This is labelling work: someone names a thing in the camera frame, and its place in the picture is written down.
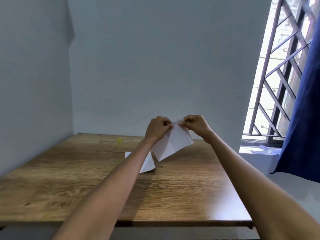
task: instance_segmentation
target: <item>person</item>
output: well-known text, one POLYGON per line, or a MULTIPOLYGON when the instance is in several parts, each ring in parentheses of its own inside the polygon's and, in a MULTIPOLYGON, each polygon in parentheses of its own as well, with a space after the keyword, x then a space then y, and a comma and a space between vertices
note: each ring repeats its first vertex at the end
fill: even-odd
MULTIPOLYGON (((166 117, 152 119, 144 139, 71 213, 52 239, 109 239, 145 158, 172 126, 166 117)), ((314 218, 232 150, 203 116, 187 116, 180 126, 193 130, 212 146, 261 239, 320 239, 320 225, 314 218)))

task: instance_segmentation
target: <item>sheet of paper held in hands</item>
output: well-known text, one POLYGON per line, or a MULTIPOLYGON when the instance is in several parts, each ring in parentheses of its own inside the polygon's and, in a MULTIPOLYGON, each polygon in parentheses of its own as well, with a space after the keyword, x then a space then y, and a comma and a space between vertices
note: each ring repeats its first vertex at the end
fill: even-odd
POLYGON ((165 159, 178 150, 193 144, 193 140, 189 134, 187 128, 179 126, 179 122, 184 120, 178 120, 173 123, 173 129, 168 131, 165 136, 158 141, 152 148, 158 161, 165 159))
MULTIPOLYGON (((125 157, 129 156, 130 153, 131 152, 125 152, 125 157)), ((144 163, 141 167, 140 173, 148 172, 148 171, 151 171, 155 168, 156 168, 156 166, 155 166, 155 163, 153 162, 151 152, 149 152, 146 157, 146 160, 144 160, 144 163)))

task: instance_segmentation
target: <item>paper on table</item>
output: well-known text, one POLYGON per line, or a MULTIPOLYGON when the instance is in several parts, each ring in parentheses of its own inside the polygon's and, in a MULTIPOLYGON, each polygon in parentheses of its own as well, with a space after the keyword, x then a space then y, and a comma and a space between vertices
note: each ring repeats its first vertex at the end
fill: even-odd
POLYGON ((178 150, 193 144, 193 140, 187 128, 179 126, 178 120, 173 123, 173 129, 168 131, 164 137, 158 141, 152 148, 158 161, 165 159, 178 150))
MULTIPOLYGON (((131 152, 125 152, 125 157, 129 156, 131 152)), ((140 169, 140 173, 144 173, 144 172, 148 172, 151 171, 153 169, 155 169, 155 163, 153 162, 152 156, 151 156, 151 152, 148 153, 146 159, 144 160, 144 163, 140 169)))

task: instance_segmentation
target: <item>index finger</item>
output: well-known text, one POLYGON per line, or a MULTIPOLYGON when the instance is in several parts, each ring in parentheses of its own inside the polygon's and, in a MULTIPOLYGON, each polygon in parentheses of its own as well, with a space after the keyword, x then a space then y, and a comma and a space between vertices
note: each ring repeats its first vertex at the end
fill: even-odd
POLYGON ((188 115, 188 116, 184 117, 183 119, 185 122, 188 122, 188 121, 193 121, 194 117, 195 117, 195 115, 188 115))
POLYGON ((161 119, 162 122, 166 122, 166 123, 168 123, 168 124, 171 124, 171 123, 172 123, 172 121, 169 120, 167 117, 162 117, 162 116, 158 116, 158 117, 161 119))

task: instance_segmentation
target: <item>wooden tabletop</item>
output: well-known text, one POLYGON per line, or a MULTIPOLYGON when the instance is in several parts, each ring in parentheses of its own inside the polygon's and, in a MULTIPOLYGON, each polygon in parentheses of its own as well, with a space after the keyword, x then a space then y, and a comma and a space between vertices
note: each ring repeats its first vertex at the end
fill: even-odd
MULTIPOLYGON (((8 173, 0 178, 0 224, 65 221, 141 139, 79 133, 8 173)), ((161 162, 152 156, 156 169, 139 174, 117 226, 253 226, 204 141, 161 162)))

